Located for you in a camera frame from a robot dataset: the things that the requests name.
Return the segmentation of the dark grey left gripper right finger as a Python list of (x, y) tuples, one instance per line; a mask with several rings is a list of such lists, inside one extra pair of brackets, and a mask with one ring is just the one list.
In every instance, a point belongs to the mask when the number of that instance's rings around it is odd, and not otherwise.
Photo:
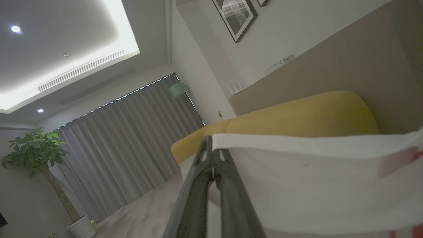
[(216, 184), (221, 193), (223, 238), (265, 238), (265, 232), (228, 149), (213, 153)]

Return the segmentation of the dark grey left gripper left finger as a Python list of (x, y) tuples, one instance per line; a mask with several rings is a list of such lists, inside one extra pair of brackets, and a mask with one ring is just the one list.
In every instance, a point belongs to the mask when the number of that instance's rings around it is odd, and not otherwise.
[(212, 174), (212, 137), (202, 139), (179, 193), (163, 238), (205, 238), (207, 205)]

